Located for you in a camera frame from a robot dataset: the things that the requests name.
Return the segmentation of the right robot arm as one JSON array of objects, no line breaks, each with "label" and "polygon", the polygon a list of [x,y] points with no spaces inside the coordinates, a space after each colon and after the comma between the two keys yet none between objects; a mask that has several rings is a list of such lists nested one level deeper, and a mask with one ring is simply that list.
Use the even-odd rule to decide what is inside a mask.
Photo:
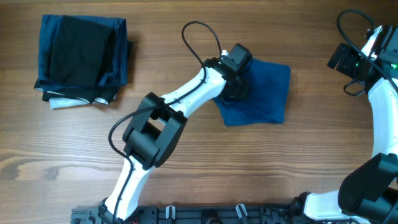
[{"label": "right robot arm", "polygon": [[340,44],[328,66],[364,86],[373,112],[370,160],[347,176],[340,188],[295,197],[295,223],[397,223],[397,27],[368,30],[361,50]]}]

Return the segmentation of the blue polo shirt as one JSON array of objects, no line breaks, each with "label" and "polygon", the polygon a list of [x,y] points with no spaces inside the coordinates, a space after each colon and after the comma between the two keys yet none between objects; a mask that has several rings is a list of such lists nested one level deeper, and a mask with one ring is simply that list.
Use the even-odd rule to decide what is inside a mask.
[{"label": "blue polo shirt", "polygon": [[243,77],[249,80],[245,99],[213,99],[220,110],[224,125],[282,124],[289,92],[290,67],[255,58]]}]

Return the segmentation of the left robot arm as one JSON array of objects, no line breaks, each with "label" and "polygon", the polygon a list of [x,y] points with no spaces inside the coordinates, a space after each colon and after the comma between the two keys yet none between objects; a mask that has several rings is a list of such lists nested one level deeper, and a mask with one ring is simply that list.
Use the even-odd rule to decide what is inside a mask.
[{"label": "left robot arm", "polygon": [[147,94],[137,111],[125,116],[122,136],[124,165],[112,194],[98,207],[103,223],[125,223],[138,208],[140,194],[154,169],[173,153],[188,117],[218,96],[234,100],[248,93],[243,73],[252,54],[241,44],[218,58],[205,60],[198,74],[179,89],[162,96]]}]

